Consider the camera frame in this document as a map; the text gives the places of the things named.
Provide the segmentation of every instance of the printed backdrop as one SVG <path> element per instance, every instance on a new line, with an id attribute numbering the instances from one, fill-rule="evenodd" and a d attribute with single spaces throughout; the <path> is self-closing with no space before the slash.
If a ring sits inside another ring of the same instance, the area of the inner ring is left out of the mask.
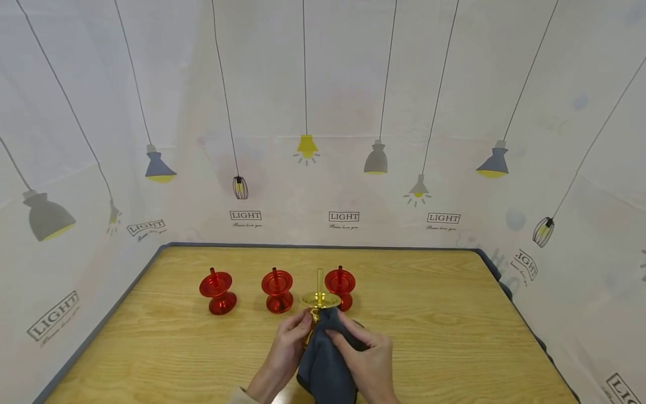
<path id="1" fill-rule="evenodd" d="M 0 0 L 0 401 L 184 241 L 481 248 L 582 402 L 646 402 L 644 17 Z"/>

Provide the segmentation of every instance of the wood grain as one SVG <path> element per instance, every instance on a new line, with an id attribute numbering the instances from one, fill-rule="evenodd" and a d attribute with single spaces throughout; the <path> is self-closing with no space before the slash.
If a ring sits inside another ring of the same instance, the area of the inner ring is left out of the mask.
<path id="1" fill-rule="evenodd" d="M 316 288 L 316 268 L 339 264 L 357 279 L 348 315 L 393 338 L 403 403 L 575 403 L 475 253 L 206 247 L 165 250 L 48 402 L 226 403 L 299 309 L 269 313 L 262 277 L 288 270 L 298 299 Z M 221 317 L 198 292 L 211 266 L 238 296 Z M 295 378 L 275 400 L 313 402 Z"/>

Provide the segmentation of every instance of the person's hand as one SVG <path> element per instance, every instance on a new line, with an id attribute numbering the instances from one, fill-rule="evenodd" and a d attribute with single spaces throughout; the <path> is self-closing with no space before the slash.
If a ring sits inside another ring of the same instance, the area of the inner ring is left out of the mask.
<path id="1" fill-rule="evenodd" d="M 303 309 L 282 321 L 267 359 L 249 384 L 246 393 L 261 404 L 270 404 L 294 377 L 303 356 L 303 338 L 311 330 L 312 316 Z"/>
<path id="2" fill-rule="evenodd" d="M 339 319 L 352 335 L 368 346 L 367 350 L 359 352 L 343 335 L 326 331 L 341 352 L 359 392 L 368 404 L 399 403 L 393 387 L 393 341 L 386 335 L 362 328 L 342 312 L 339 312 Z"/>

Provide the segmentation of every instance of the red candle holder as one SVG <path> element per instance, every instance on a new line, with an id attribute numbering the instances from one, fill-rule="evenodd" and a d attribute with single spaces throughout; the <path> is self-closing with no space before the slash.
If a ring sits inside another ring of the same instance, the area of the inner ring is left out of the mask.
<path id="1" fill-rule="evenodd" d="M 355 277 L 344 270 L 341 265 L 339 265 L 338 269 L 328 272 L 325 276 L 326 288 L 341 298 L 339 310 L 342 312 L 347 312 L 352 307 L 352 295 L 350 295 L 350 292 L 355 289 L 355 285 Z"/>
<path id="2" fill-rule="evenodd" d="M 294 297 L 289 292 L 293 280 L 287 271 L 271 268 L 262 279 L 262 291 L 268 294 L 267 309 L 276 314 L 284 313 L 291 308 L 294 303 Z"/>
<path id="3" fill-rule="evenodd" d="M 215 272 L 211 268 L 211 274 L 200 283 L 200 293 L 204 297 L 210 297 L 209 311 L 215 315 L 222 315 L 230 312 L 235 306 L 238 298 L 235 293 L 229 292 L 231 287 L 231 275 L 226 272 Z"/>

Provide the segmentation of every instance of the sleeve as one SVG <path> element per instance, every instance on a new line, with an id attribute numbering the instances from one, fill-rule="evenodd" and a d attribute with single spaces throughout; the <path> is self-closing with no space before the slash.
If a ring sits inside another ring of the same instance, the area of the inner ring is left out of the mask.
<path id="1" fill-rule="evenodd" d="M 250 398 L 240 387 L 233 391 L 229 404 L 259 404 L 253 398 Z"/>

